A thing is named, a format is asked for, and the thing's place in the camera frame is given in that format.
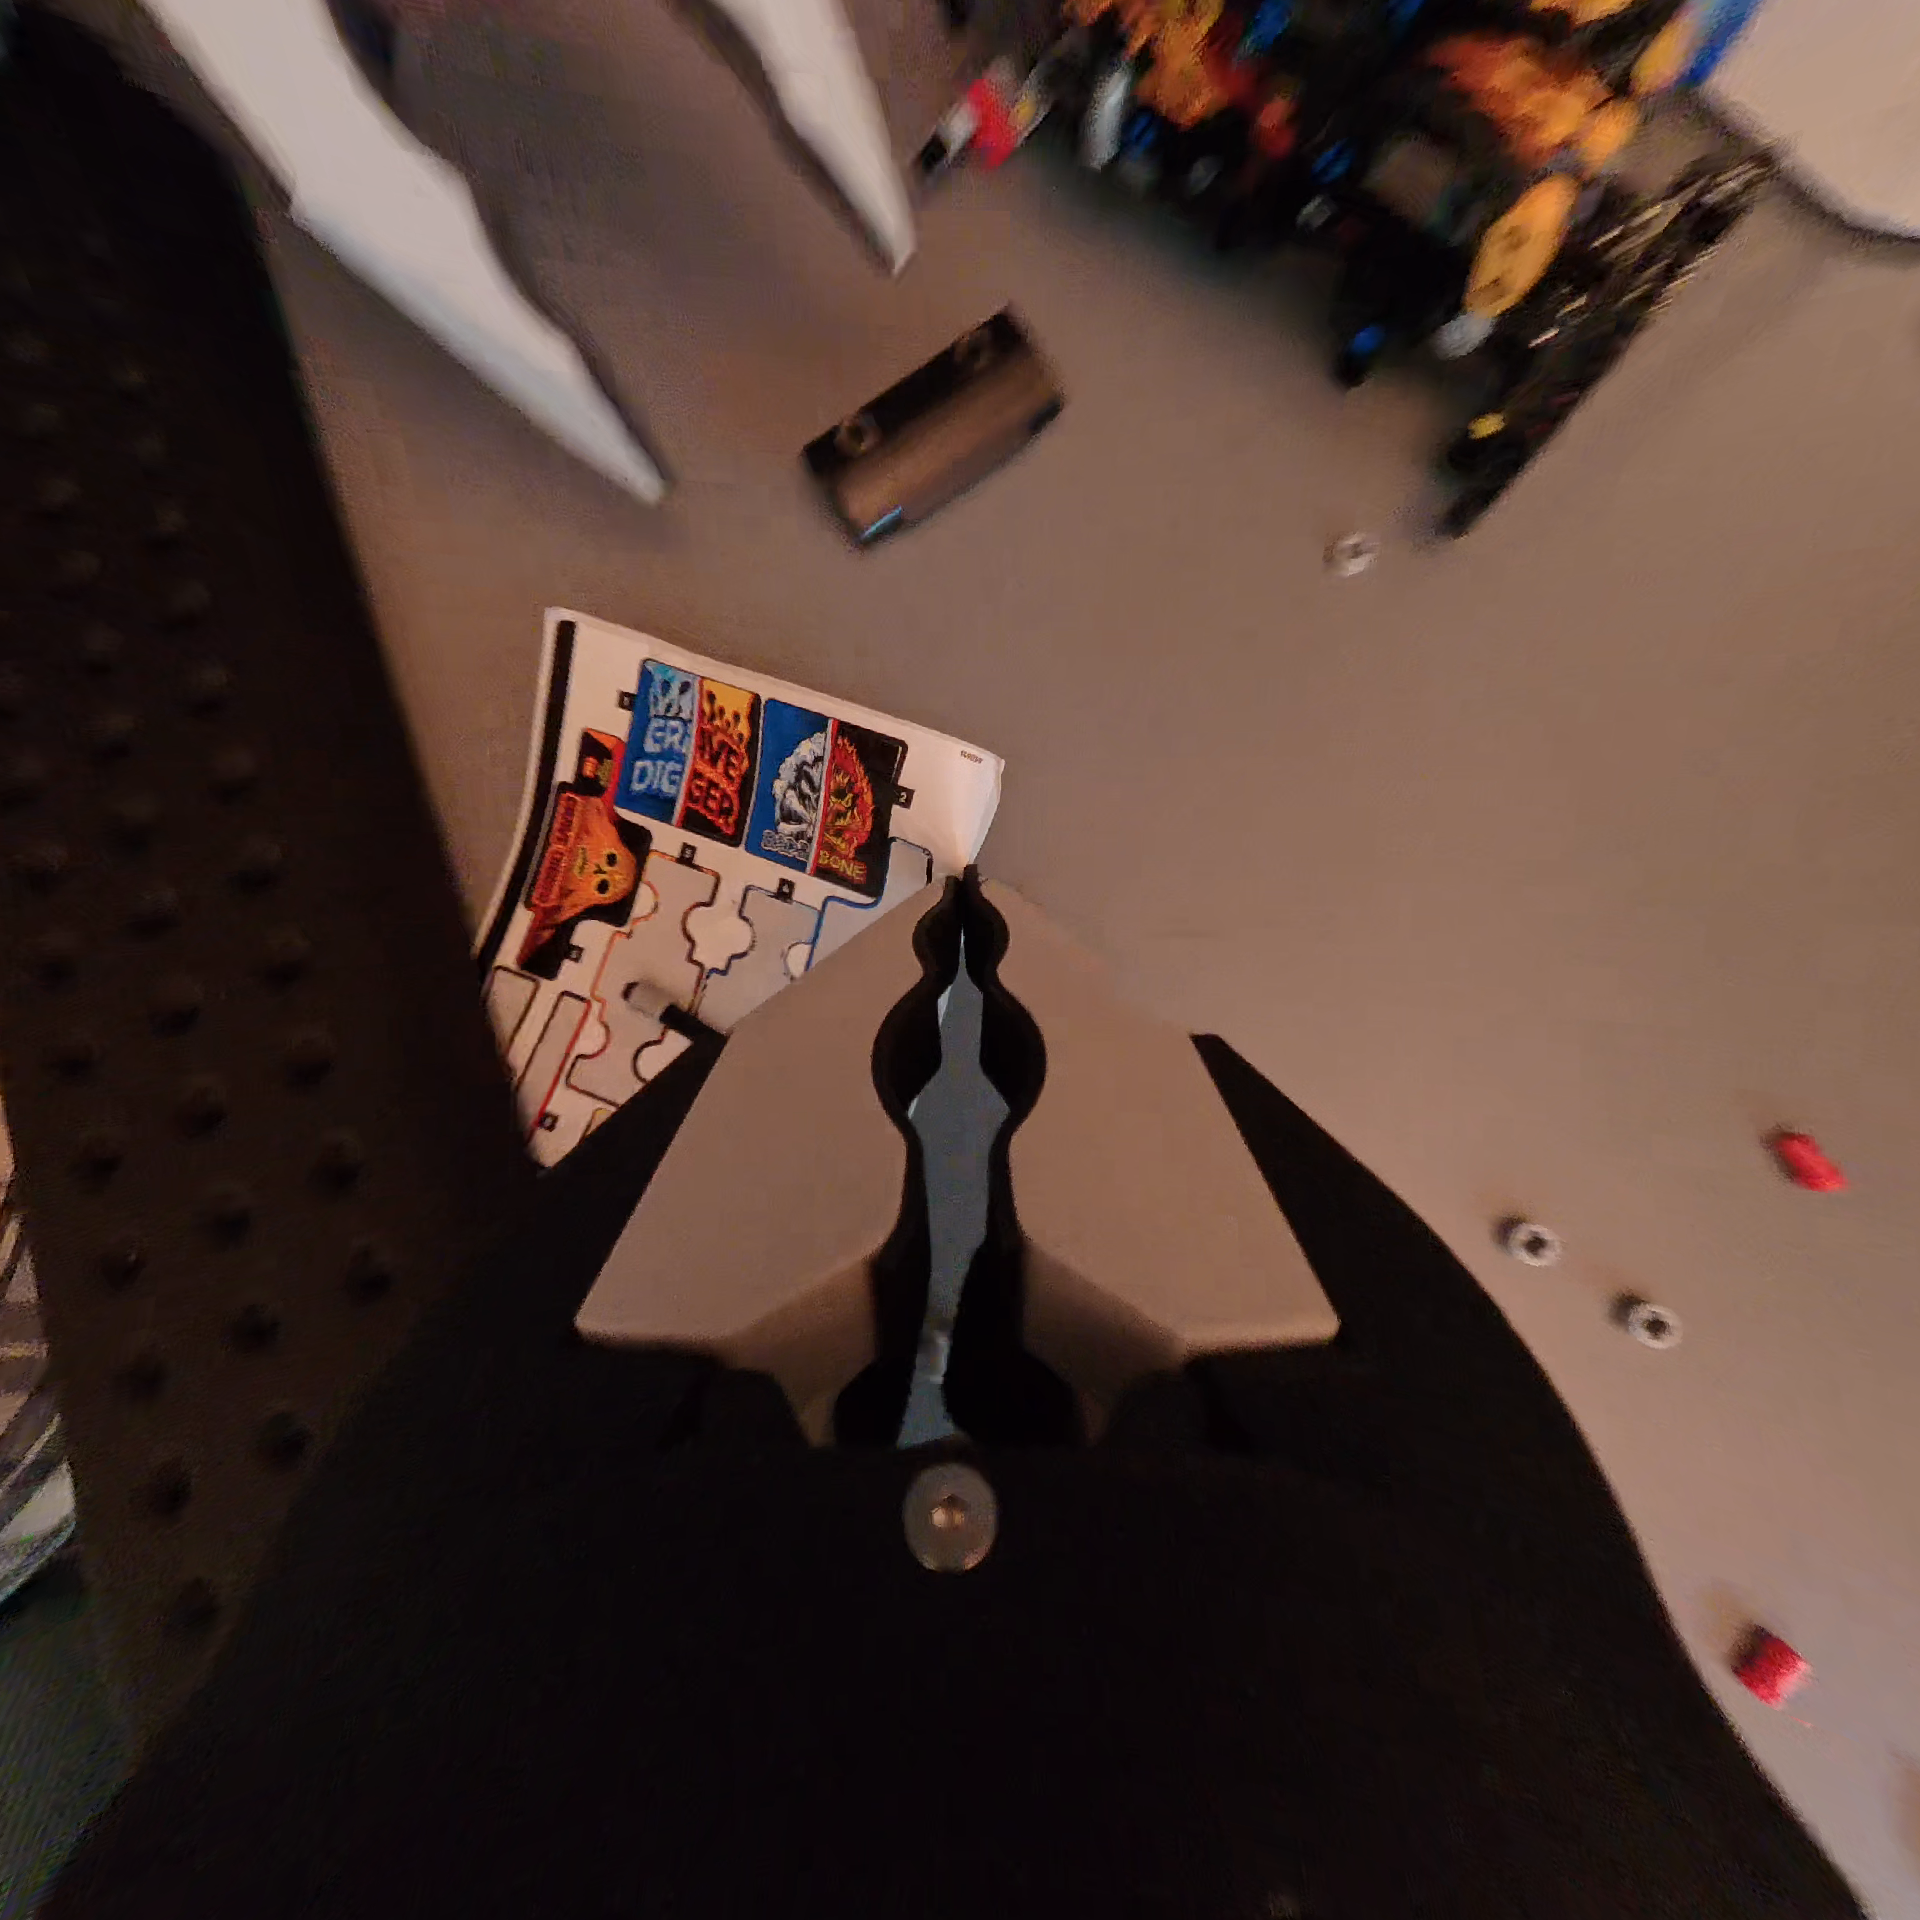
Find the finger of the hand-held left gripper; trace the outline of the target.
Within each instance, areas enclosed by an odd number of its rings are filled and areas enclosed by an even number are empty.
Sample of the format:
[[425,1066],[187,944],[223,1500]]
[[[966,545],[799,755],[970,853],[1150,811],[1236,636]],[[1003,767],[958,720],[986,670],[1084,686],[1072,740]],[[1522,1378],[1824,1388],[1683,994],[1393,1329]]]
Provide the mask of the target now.
[[842,3],[707,3],[764,100],[764,114],[846,208],[889,276],[917,251],[913,206],[880,87]]
[[293,224],[573,457],[666,479],[576,340],[510,276],[468,181],[381,101],[326,3],[146,3]]

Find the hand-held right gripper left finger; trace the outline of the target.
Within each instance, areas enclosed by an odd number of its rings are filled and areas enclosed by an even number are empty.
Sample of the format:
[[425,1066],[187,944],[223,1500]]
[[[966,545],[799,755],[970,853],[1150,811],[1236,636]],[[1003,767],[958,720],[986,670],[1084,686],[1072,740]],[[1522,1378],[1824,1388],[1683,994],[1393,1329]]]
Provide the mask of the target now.
[[719,1050],[579,1332],[732,1370],[911,1361],[929,1292],[913,1106],[943,1063],[962,887],[932,882]]

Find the red and black toy connector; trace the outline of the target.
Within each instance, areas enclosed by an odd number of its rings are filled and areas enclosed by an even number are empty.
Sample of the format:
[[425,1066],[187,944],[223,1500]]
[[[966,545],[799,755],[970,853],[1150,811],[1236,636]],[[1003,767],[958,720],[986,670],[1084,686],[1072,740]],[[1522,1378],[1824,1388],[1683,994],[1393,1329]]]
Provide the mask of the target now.
[[999,170],[1032,137],[1046,112],[1046,92],[1005,64],[979,73],[917,147],[917,182],[939,181],[962,162]]

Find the white book stand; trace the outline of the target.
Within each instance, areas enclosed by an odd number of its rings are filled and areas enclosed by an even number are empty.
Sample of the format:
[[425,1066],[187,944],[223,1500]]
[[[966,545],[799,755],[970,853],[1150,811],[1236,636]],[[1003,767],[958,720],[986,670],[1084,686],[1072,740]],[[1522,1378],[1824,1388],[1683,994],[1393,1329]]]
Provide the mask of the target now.
[[1916,239],[1916,3],[1698,3],[1688,87],[1819,208]]

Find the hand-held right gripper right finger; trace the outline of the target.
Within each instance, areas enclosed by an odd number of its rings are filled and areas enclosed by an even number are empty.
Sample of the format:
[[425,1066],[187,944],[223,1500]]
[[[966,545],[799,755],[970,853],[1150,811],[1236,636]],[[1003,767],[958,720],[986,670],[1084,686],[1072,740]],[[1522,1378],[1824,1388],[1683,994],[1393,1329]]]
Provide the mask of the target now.
[[1340,1313],[1194,1039],[1032,903],[962,880],[979,1070],[1003,1103],[961,1359],[1190,1365],[1323,1348]]

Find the grey desk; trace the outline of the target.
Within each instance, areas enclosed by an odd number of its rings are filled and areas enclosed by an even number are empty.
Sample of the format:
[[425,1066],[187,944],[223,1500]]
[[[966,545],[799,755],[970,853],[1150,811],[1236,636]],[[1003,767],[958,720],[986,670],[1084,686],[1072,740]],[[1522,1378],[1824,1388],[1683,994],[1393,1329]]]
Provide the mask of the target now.
[[[1483,1275],[1755,1753],[1916,1918],[1916,255],[1770,192],[1435,541],[1445,381],[1340,392],[1310,265],[1029,147],[889,277],[672,7],[400,21],[402,118],[677,474],[601,488],[274,224],[470,908],[544,608],[999,755],[986,873]],[[1060,416],[853,549],[803,446],[1003,307]],[[1382,541],[1353,581],[1345,532]],[[1849,1188],[1793,1188],[1780,1126]],[[1508,1216],[1564,1262],[1502,1259]],[[1785,1712],[1731,1678],[1749,1624],[1812,1667]]]

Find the flame-printed toy truck model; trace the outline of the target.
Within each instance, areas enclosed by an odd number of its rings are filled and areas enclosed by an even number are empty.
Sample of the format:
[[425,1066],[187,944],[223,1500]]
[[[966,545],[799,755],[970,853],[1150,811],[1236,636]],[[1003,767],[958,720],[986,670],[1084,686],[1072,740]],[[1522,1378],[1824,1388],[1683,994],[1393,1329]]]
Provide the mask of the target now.
[[1698,3],[1054,3],[1046,79],[1081,166],[1222,248],[1325,255],[1333,379],[1475,376],[1437,467],[1466,539],[1745,224],[1767,151],[1624,181]]

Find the sticker sheet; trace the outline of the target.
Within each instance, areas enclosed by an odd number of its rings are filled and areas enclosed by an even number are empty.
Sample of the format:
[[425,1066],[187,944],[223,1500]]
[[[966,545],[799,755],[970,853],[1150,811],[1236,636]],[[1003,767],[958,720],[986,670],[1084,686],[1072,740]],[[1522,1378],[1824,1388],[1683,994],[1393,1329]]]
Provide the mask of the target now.
[[524,1141],[557,1165],[685,1039],[619,1007],[652,980],[714,1028],[975,863],[1003,759],[581,612],[544,612],[514,851],[476,928]]

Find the dark perforated panel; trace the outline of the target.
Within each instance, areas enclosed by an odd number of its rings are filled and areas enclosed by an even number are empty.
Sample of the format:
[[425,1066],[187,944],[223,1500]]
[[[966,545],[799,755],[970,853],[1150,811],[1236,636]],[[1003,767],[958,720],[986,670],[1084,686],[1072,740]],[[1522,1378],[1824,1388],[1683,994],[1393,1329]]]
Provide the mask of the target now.
[[528,1165],[251,208],[40,3],[3,3],[3,1106],[155,1740]]

